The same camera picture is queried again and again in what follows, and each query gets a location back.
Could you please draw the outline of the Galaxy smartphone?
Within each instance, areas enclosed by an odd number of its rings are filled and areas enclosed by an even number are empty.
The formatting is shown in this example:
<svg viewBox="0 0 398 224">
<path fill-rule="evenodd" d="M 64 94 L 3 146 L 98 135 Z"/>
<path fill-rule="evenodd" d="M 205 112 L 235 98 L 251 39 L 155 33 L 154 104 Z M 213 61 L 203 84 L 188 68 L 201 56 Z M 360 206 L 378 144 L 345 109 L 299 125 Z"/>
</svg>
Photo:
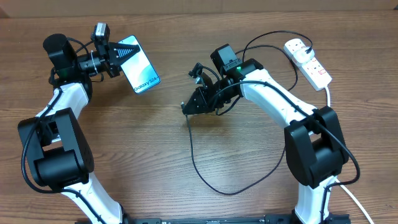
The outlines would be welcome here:
<svg viewBox="0 0 398 224">
<path fill-rule="evenodd" d="M 140 51 L 121 65 L 122 71 L 136 94 L 141 94 L 160 83 L 160 77 L 134 35 L 119 44 L 138 45 Z"/>
</svg>

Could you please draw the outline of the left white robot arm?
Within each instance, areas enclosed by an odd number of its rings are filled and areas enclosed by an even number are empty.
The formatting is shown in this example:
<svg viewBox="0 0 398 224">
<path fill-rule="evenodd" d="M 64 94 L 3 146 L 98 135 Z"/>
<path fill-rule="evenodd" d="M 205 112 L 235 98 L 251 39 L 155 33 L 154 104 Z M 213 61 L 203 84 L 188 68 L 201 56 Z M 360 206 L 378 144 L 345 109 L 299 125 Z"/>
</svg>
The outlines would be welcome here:
<svg viewBox="0 0 398 224">
<path fill-rule="evenodd" d="M 141 48 L 92 35 L 96 51 L 78 55 L 73 38 L 48 36 L 43 47 L 53 63 L 49 82 L 53 97 L 36 116 L 22 120 L 18 132 L 23 146 L 21 172 L 26 184 L 41 194 L 63 194 L 74 201 L 90 223 L 134 223 L 95 176 L 92 151 L 78 117 L 92 97 L 91 77 L 119 75 L 121 65 Z"/>
</svg>

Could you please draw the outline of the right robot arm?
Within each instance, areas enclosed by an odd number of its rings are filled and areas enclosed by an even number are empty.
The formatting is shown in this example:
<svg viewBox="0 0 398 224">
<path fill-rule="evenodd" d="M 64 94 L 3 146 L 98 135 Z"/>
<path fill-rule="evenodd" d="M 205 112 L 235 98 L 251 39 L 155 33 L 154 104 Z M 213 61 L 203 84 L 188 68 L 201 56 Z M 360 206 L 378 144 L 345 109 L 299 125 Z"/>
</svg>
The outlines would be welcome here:
<svg viewBox="0 0 398 224">
<path fill-rule="evenodd" d="M 242 61 L 229 44 L 217 48 L 211 59 L 217 67 L 217 82 L 197 63 L 189 75 L 198 87 L 182 113 L 205 114 L 229 103 L 235 96 L 262 108 L 284 130 L 284 154 L 292 175 L 298 181 L 298 202 L 290 214 L 268 214 L 260 223 L 350 223 L 349 215 L 329 212 L 328 202 L 334 186 L 349 185 L 360 175 L 337 182 L 343 165 L 354 155 L 346 147 L 337 114 L 329 106 L 310 105 L 280 86 L 255 59 Z"/>
</svg>

